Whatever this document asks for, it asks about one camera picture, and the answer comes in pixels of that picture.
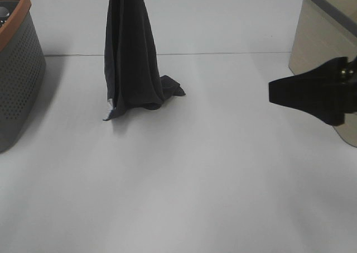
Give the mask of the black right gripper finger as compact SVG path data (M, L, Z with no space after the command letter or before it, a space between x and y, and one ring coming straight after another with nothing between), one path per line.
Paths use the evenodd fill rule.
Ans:
M330 126L356 112L356 59L333 58L299 75L268 83L271 103L306 112Z

